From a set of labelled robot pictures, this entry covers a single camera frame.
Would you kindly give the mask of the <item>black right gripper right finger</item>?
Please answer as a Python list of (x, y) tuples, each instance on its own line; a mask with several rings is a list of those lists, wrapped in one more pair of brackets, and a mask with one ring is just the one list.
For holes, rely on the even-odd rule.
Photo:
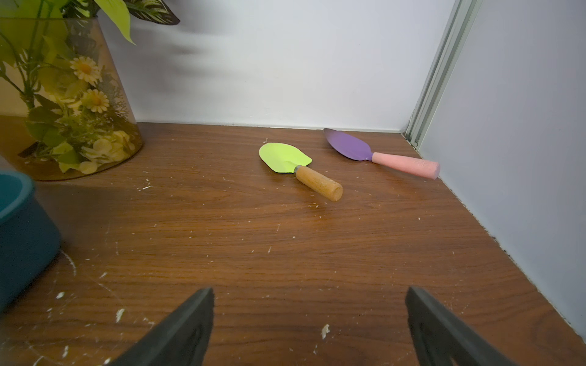
[(420, 365), (513, 365), (423, 288), (410, 286), (407, 321)]

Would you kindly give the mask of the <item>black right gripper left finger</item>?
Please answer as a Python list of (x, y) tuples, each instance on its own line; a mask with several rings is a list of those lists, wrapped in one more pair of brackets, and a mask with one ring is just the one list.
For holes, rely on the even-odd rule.
[(178, 306), (113, 365), (202, 365), (214, 322), (215, 295), (201, 289)]

